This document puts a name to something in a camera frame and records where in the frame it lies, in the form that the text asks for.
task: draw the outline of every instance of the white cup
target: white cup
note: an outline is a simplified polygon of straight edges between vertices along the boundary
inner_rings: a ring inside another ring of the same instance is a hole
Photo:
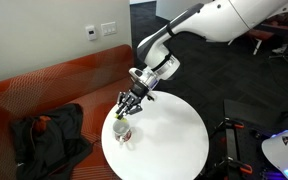
[[[113,124],[115,139],[122,145],[131,138],[130,124],[126,120],[116,120]]]

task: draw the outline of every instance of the round white table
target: round white table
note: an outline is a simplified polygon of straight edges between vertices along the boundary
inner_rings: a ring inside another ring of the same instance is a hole
[[[143,111],[126,116],[132,136],[123,145],[115,139],[117,106],[107,115],[102,147],[113,171],[123,180],[192,180],[205,165],[209,140],[198,113],[184,100],[154,91],[156,101],[143,99]]]

